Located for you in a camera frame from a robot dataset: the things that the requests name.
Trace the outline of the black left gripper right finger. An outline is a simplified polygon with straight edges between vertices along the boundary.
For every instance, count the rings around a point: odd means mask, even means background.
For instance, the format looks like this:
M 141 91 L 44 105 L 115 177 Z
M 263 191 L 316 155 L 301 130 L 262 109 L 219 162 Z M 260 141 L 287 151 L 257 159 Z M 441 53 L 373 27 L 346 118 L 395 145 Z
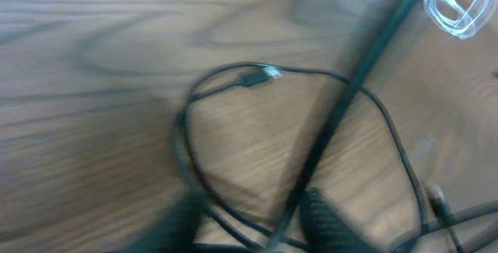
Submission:
M 306 191 L 299 206 L 300 225 L 312 253 L 378 253 L 328 204 L 318 189 Z

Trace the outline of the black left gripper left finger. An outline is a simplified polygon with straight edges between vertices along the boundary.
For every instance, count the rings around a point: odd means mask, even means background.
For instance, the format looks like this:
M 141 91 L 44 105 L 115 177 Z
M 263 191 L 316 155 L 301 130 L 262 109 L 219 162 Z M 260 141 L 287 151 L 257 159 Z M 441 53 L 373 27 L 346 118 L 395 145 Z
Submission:
M 197 195 L 186 194 L 122 252 L 188 252 L 200 227 L 203 212 L 202 200 Z

